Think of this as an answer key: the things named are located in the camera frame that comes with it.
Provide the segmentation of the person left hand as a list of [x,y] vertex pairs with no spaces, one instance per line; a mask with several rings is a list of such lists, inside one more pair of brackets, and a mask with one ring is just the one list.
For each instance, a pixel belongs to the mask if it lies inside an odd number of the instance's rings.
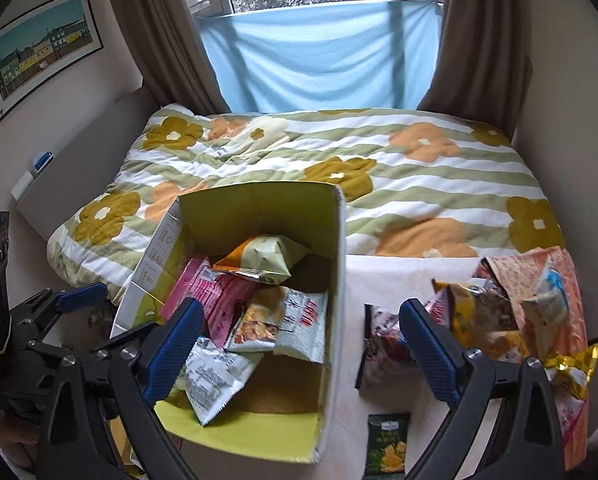
[[30,449],[37,446],[39,438],[40,428],[0,412],[0,449],[12,464],[34,471],[35,458]]

